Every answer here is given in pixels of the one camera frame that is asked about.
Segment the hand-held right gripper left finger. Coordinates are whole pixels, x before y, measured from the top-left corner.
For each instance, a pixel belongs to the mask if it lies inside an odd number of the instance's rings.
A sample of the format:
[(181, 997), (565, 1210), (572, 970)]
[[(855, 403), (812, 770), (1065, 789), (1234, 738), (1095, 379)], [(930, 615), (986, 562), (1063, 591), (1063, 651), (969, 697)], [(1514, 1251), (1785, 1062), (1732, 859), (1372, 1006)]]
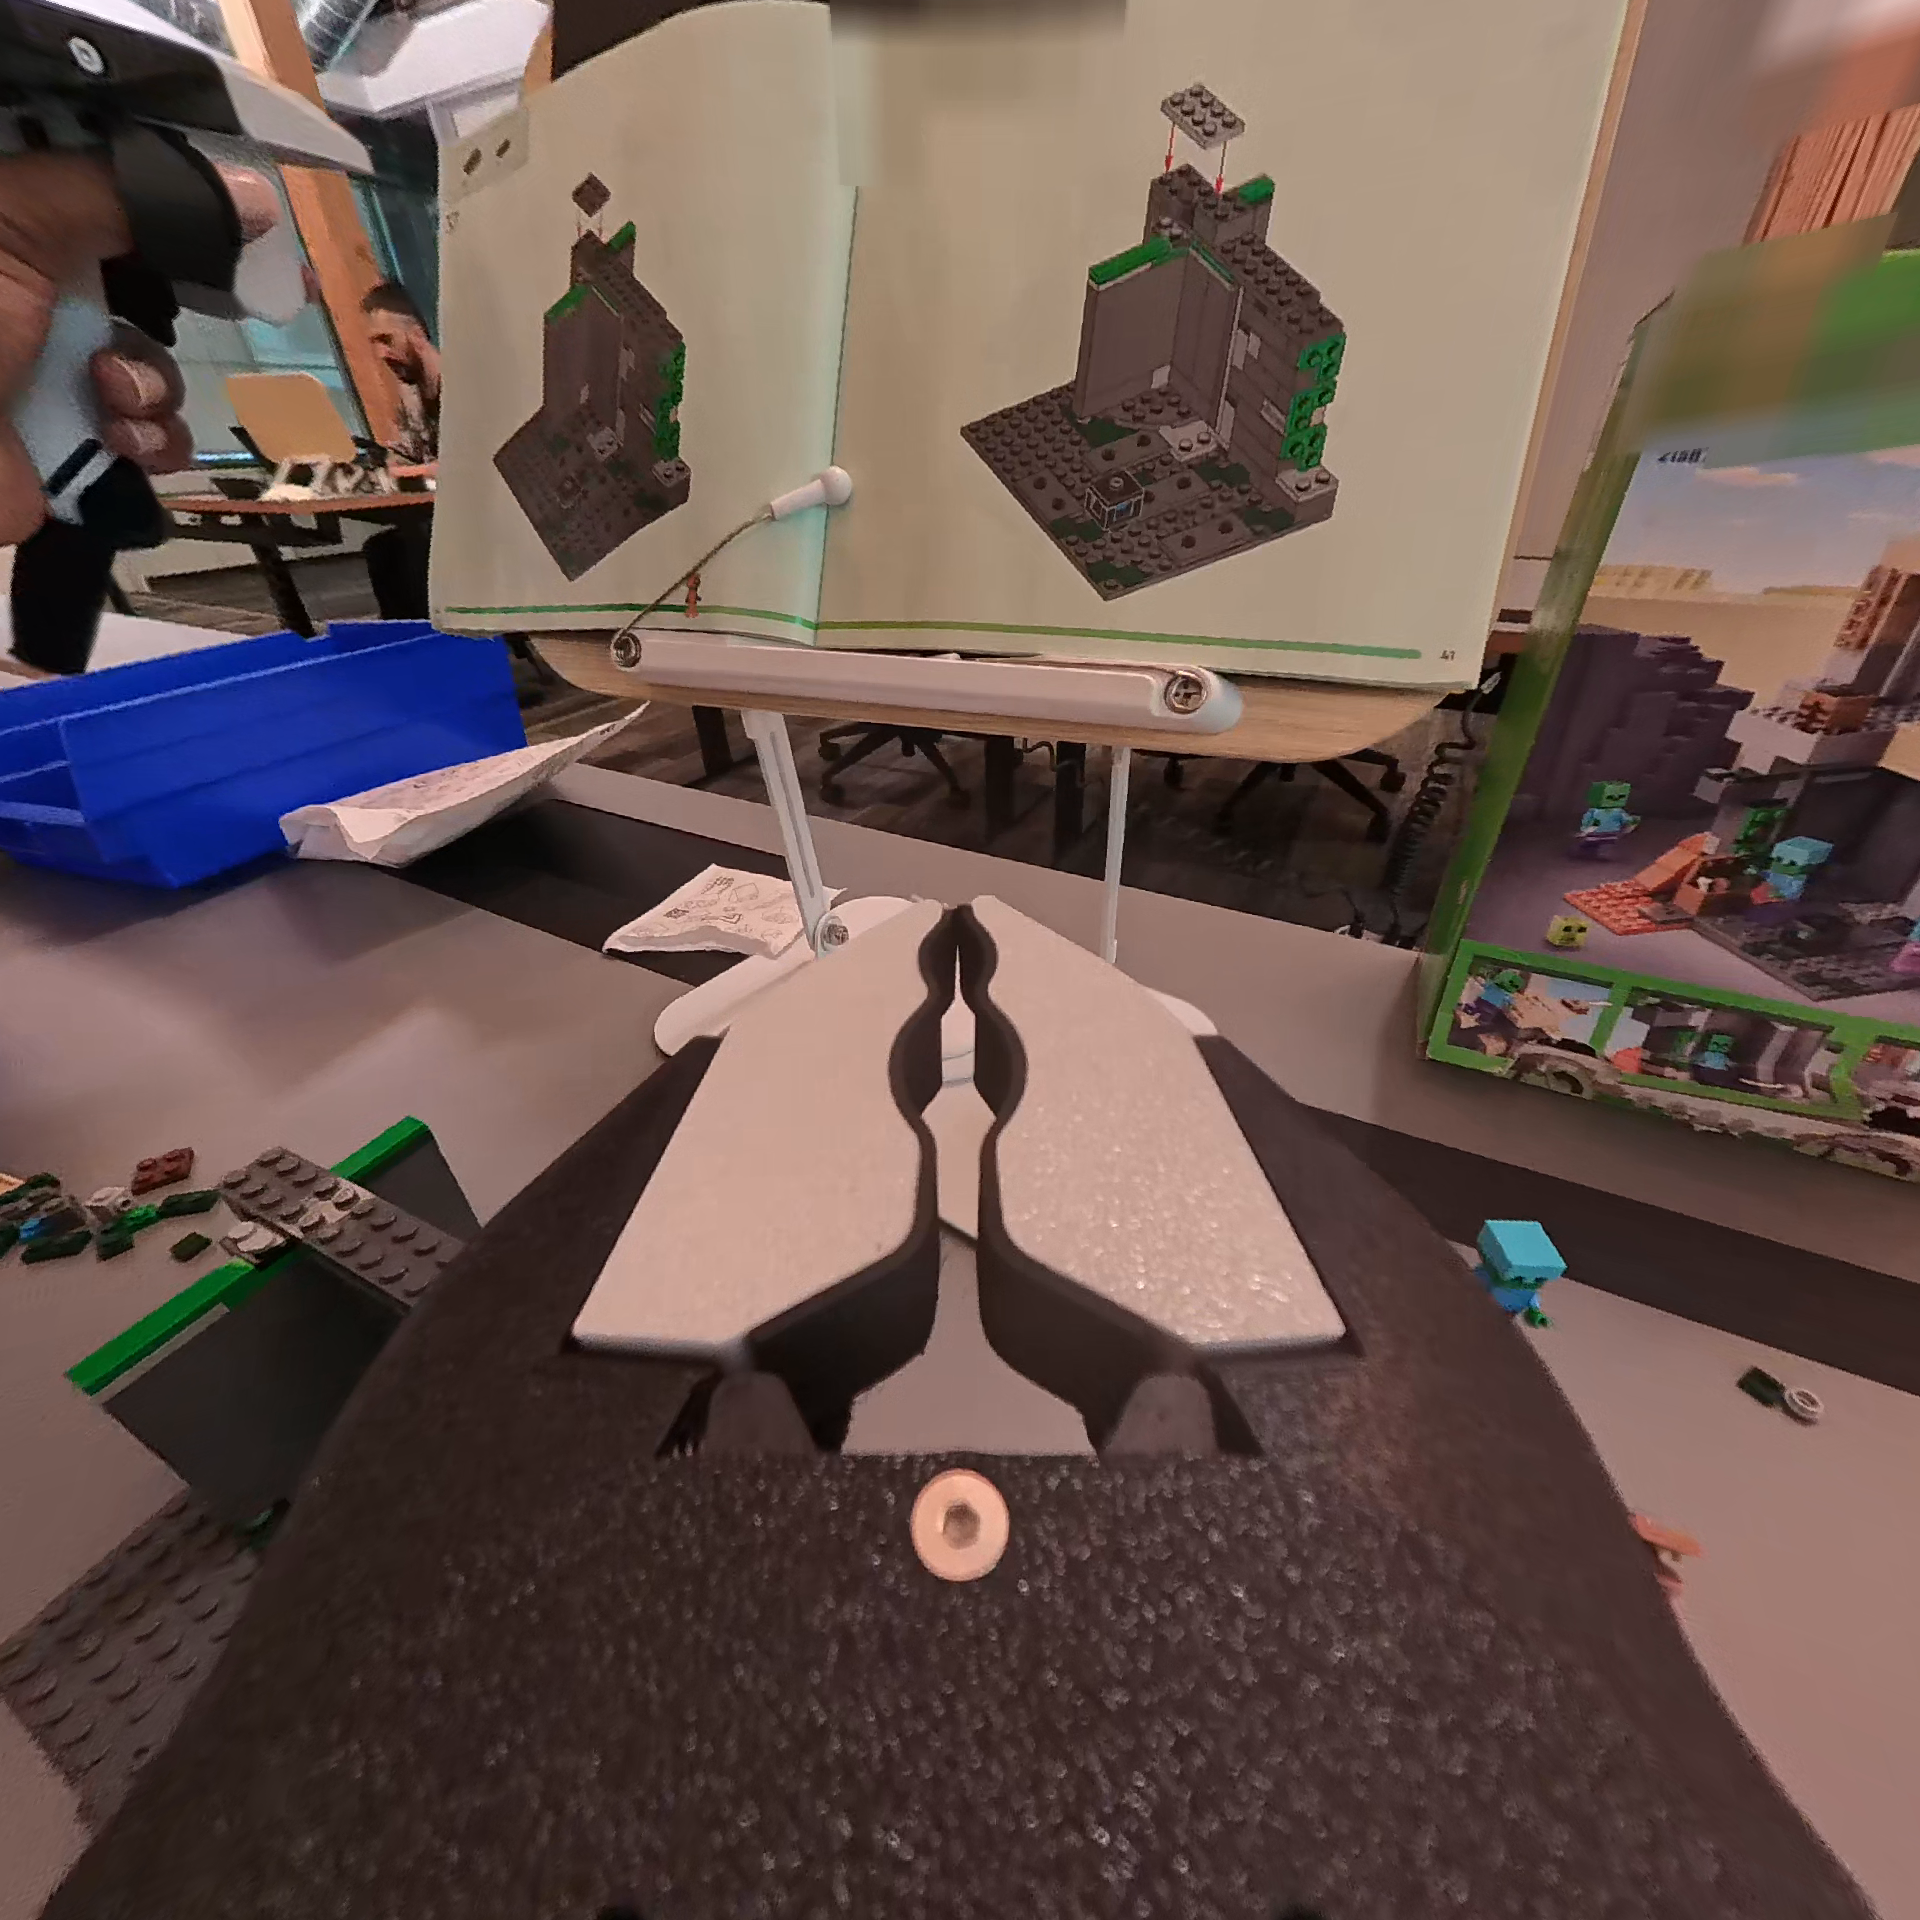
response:
[(820, 1449), (940, 1302), (948, 907), (912, 903), (745, 1007), (572, 1324), (589, 1354), (776, 1375)]

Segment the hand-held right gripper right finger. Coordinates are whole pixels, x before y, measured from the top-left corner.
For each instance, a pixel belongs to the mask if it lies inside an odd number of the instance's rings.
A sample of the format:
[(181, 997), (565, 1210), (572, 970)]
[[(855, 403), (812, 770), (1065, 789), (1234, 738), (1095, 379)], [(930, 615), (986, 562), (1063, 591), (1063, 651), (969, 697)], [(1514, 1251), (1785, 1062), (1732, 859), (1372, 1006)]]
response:
[(1241, 1359), (1348, 1331), (1192, 1030), (996, 899), (952, 914), (991, 1110), (976, 1295), (991, 1348), (1098, 1453), (1254, 1453)]

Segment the grey desk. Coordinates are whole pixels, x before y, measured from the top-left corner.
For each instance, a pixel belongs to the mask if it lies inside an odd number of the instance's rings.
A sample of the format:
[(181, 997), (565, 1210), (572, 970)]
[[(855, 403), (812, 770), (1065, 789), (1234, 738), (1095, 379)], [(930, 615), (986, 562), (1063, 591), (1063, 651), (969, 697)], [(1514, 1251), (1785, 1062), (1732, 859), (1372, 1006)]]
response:
[[(159, 895), (4, 871), (4, 1169), (337, 1158), (416, 1116), (479, 1219), (656, 1068), (680, 987), (383, 871)], [(1132, 892), (1119, 961), (1423, 1206), (1541, 1219), (1537, 1350), (1620, 1494), (1692, 1530), (1681, 1621), (1884, 1916), (1914, 1916), (1914, 1189), (1417, 1060), (1405, 951)], [(1736, 1390), (1759, 1366), (1816, 1427)]]

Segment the small flat paper bag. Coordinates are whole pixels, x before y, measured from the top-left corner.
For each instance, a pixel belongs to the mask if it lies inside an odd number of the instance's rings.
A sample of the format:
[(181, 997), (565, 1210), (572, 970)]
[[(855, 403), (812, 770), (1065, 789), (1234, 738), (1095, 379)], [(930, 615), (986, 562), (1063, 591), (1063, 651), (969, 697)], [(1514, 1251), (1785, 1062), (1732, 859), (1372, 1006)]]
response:
[(613, 927), (601, 954), (730, 954), (778, 957), (804, 940), (791, 881), (706, 866), (668, 899)]

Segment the blue-headed toy minifigure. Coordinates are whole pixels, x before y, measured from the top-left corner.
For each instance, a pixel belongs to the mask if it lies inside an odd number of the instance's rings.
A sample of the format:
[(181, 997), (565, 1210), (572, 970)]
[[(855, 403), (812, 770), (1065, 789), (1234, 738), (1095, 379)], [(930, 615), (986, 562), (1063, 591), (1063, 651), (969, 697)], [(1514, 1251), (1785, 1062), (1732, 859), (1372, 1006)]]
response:
[(1488, 1219), (1477, 1234), (1473, 1277), (1505, 1313), (1528, 1329), (1550, 1329), (1542, 1286), (1567, 1274), (1567, 1262), (1537, 1220)]

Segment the wooden office table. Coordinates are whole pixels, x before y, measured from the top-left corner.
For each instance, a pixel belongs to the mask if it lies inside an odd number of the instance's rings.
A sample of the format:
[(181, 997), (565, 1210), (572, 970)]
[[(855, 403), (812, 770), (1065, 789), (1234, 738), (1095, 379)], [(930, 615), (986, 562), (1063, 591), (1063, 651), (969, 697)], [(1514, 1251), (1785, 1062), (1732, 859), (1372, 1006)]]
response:
[(288, 634), (305, 641), (314, 637), (320, 629), (305, 610), (285, 555), (305, 549), (340, 547), (346, 524), (373, 527), (401, 521), (429, 524), (434, 498), (432, 487), (298, 498), (237, 498), (226, 493), (158, 497), (172, 538), (245, 547), (266, 581), (279, 623)]

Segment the grey brick build green trim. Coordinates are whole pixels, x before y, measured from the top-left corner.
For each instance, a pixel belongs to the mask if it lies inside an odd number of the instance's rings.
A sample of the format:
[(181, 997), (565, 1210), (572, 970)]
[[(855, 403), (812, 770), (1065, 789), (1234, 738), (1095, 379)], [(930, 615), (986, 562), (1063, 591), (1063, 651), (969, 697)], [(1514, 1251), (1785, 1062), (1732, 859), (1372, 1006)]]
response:
[(164, 1500), (4, 1635), (4, 1710), (96, 1834), (222, 1659), (260, 1562), (401, 1316), (479, 1220), (420, 1117), (333, 1164), (270, 1148), (57, 1242), (188, 1279), (66, 1370)]

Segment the crumpled white paper bag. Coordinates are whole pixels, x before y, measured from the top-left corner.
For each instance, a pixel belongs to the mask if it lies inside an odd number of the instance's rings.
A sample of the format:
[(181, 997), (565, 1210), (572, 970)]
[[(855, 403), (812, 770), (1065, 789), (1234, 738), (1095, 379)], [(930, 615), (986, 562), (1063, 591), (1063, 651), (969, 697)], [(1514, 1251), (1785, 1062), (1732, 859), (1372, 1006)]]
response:
[(575, 737), (304, 805), (279, 818), (279, 831), (285, 851), (298, 859), (406, 868), (527, 803), (634, 717), (630, 714)]

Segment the white book stand wooden board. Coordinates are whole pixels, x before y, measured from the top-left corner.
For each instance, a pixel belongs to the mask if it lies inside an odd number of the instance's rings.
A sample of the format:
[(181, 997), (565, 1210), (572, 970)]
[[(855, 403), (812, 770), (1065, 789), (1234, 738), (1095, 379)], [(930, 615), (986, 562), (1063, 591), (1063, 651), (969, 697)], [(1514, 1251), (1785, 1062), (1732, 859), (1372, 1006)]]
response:
[(693, 287), (830, 207), (836, 465), (722, 507), (613, 655), (738, 708), (1234, 730), (1481, 660), (1636, 4), (556, 4)]

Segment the green toy brick set box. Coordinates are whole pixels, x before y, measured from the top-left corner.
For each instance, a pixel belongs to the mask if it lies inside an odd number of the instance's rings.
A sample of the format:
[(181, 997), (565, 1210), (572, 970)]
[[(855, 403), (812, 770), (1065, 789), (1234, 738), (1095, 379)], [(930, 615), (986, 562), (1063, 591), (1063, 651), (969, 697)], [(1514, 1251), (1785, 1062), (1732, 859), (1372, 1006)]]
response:
[(1425, 1054), (1914, 1182), (1914, 242), (1636, 331), (1423, 943)]

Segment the blue plastic bin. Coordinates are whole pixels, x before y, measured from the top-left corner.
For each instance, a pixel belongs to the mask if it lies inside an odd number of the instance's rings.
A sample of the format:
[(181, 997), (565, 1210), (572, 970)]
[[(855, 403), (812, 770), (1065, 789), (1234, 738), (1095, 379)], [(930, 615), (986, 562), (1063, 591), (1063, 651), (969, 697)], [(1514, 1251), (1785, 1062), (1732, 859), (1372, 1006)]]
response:
[(2, 697), (2, 851), (181, 889), (280, 853), (285, 811), (522, 743), (506, 646), (425, 621), (32, 682)]

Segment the cluster of small loose bricks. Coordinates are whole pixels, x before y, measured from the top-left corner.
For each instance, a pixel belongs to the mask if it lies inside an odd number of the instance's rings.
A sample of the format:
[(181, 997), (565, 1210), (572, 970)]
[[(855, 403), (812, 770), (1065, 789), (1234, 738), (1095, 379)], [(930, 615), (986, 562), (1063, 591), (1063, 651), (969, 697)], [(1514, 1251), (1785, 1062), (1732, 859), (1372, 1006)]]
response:
[(128, 1179), (80, 1190), (49, 1169), (2, 1175), (2, 1258), (53, 1265), (130, 1253), (159, 1225), (201, 1220), (224, 1201), (197, 1186), (197, 1151), (178, 1146), (140, 1158)]

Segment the open brick instruction booklet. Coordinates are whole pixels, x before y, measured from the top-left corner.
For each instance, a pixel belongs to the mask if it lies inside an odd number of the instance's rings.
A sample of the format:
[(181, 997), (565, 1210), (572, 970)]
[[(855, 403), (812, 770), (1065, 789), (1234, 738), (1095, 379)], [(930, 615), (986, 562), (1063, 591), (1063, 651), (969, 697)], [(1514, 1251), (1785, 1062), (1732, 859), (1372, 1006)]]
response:
[(432, 606), (1450, 687), (1628, 4), (556, 4), (441, 151)]

